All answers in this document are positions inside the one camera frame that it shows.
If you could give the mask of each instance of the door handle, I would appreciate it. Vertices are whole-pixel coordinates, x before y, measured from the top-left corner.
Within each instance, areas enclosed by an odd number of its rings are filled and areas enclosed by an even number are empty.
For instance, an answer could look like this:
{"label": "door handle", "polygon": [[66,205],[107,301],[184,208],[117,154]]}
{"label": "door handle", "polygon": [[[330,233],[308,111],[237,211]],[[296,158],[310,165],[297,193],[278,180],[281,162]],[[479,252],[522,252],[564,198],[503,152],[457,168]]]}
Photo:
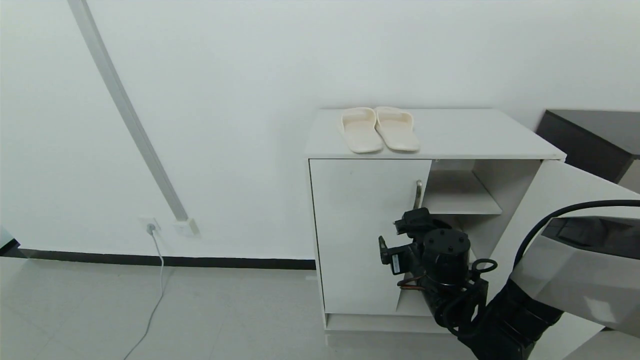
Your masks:
{"label": "door handle", "polygon": [[413,209],[420,207],[420,196],[422,195],[422,181],[415,182],[415,200],[413,201]]}

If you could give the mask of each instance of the floor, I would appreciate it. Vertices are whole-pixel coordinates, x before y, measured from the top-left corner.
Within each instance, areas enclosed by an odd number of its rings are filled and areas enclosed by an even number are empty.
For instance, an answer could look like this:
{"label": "floor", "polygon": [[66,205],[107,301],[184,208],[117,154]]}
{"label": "floor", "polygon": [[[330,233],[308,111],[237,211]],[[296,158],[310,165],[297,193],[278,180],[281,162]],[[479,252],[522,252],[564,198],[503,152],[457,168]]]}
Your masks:
{"label": "floor", "polygon": [[[159,268],[0,258],[0,359],[121,360],[159,296]],[[474,360],[450,336],[325,339],[316,273],[165,268],[164,299],[129,360]],[[633,359],[640,340],[603,332],[568,359]]]}

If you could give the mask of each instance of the electrical outlet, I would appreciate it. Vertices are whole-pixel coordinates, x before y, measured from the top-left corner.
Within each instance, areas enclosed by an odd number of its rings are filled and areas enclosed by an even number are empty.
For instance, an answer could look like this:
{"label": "electrical outlet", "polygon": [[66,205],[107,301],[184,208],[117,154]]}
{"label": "electrical outlet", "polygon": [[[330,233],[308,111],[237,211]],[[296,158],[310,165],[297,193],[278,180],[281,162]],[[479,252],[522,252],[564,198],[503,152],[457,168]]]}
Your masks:
{"label": "electrical outlet", "polygon": [[188,238],[195,238],[200,232],[192,218],[188,218],[186,221],[176,221],[173,223],[173,227],[176,233]]}
{"label": "electrical outlet", "polygon": [[156,218],[138,217],[138,221],[142,225],[142,228],[145,230],[145,232],[147,231],[147,224],[154,224],[156,226],[156,231],[160,231],[160,225],[158,225]]}

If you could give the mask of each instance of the slipper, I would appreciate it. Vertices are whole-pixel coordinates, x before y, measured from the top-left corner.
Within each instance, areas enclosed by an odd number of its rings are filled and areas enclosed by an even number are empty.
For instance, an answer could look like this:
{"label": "slipper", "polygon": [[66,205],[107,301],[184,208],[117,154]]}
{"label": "slipper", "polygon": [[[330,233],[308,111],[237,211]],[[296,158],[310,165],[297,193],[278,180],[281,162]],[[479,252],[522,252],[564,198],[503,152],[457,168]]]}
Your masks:
{"label": "slipper", "polygon": [[413,115],[388,106],[378,106],[376,130],[389,149],[397,151],[418,151],[420,142],[413,133]]}
{"label": "slipper", "polygon": [[370,108],[346,109],[339,129],[349,149],[355,153],[382,150],[382,139],[375,130],[376,113]]}

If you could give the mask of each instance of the black baseboard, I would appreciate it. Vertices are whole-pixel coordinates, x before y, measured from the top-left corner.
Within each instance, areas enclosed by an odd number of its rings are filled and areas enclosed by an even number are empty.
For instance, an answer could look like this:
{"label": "black baseboard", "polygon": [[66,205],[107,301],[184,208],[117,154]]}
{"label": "black baseboard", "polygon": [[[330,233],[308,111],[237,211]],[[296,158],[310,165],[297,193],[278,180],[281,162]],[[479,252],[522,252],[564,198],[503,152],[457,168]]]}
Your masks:
{"label": "black baseboard", "polygon": [[[0,256],[8,256],[11,258],[74,261],[77,263],[160,266],[160,259],[157,256],[41,251],[18,249],[17,247],[19,245],[20,244],[17,241],[12,240],[11,243],[8,243],[0,249]],[[316,269],[315,261],[298,259],[182,258],[177,256],[165,256],[164,265],[197,268],[255,268],[286,270]]]}

